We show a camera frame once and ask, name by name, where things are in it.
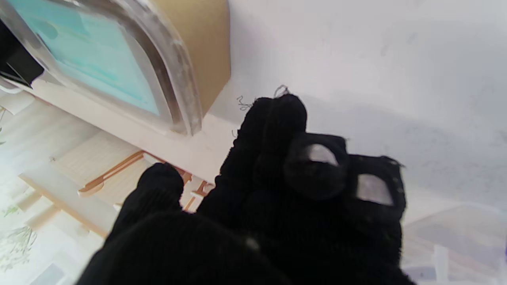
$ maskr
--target white wall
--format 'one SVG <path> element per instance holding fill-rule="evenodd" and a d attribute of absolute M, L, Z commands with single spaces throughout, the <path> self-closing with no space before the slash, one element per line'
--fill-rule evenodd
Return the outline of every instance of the white wall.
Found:
<path fill-rule="evenodd" d="M 233 73 L 214 115 L 240 123 L 238 96 L 286 84 L 309 131 L 404 163 L 409 198 L 507 209 L 507 2 L 229 2 Z"/>

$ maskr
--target loose thread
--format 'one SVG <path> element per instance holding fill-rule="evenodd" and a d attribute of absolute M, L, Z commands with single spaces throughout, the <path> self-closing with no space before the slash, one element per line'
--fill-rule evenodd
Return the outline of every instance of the loose thread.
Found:
<path fill-rule="evenodd" d="M 236 100 L 238 100 L 239 109 L 242 111 L 246 111 L 254 105 L 253 103 L 251 104 L 243 103 L 243 95 L 236 98 Z"/>
<path fill-rule="evenodd" d="M 288 90 L 288 87 L 287 87 L 286 85 L 283 85 L 283 84 L 282 84 L 282 85 L 280 85 L 278 88 L 276 88 L 276 90 L 275 90 L 275 94 L 273 95 L 273 98 L 282 97 L 282 96 L 284 96 L 285 94 L 289 94 L 289 93 L 290 93 L 290 91 Z"/>

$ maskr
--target finger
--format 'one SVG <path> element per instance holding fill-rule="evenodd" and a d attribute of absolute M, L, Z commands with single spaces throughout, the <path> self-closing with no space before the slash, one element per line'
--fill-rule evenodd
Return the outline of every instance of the finger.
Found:
<path fill-rule="evenodd" d="M 353 216 L 375 223 L 397 223 L 406 207 L 401 165 L 386 156 L 350 156 L 345 205 Z"/>
<path fill-rule="evenodd" d="M 306 108 L 298 97 L 286 94 L 273 100 L 253 171 L 256 186 L 265 189 L 283 186 L 283 163 L 288 148 L 293 138 L 305 131 L 306 120 Z"/>
<path fill-rule="evenodd" d="M 168 163 L 154 164 L 141 175 L 137 188 L 123 202 L 106 242 L 149 215 L 181 211 L 182 193 L 183 179 L 176 169 Z"/>
<path fill-rule="evenodd" d="M 197 213 L 233 227 L 245 196 L 252 190 L 252 171 L 273 99 L 259 98 L 246 114 L 238 137 L 216 177 L 216 187 L 201 202 Z"/>
<path fill-rule="evenodd" d="M 261 152 L 264 127 L 272 101 L 271 98 L 263 97 L 253 103 L 238 130 L 233 147 L 220 168 L 217 187 L 221 183 L 241 186 L 243 189 L 251 186 L 251 173 Z"/>
<path fill-rule="evenodd" d="M 348 164 L 344 138 L 301 133 L 293 140 L 285 160 L 285 180 L 304 197 L 329 200 L 345 188 Z"/>

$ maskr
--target fabric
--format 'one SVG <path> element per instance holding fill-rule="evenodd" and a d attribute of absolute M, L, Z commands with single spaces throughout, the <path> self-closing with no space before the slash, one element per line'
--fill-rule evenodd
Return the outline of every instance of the fabric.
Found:
<path fill-rule="evenodd" d="M 177 171 L 148 169 L 78 284 L 413 284 L 399 268 L 400 164 L 349 155 L 306 119 L 294 95 L 256 100 L 193 215 Z M 314 144 L 338 163 L 313 161 Z M 383 180 L 392 204 L 358 197 L 361 174 Z"/>

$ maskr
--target black glove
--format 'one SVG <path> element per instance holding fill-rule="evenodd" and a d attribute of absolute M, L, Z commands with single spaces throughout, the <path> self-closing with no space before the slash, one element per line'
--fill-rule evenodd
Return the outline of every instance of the black glove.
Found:
<path fill-rule="evenodd" d="M 254 240 L 294 283 L 410 283 L 399 163 L 349 155 L 344 138 L 306 133 L 306 119 L 294 95 L 256 100 L 197 213 Z"/>
<path fill-rule="evenodd" d="M 293 95 L 260 98 L 194 215 L 156 164 L 78 284 L 412 284 L 399 269 L 399 164 L 308 134 Z"/>

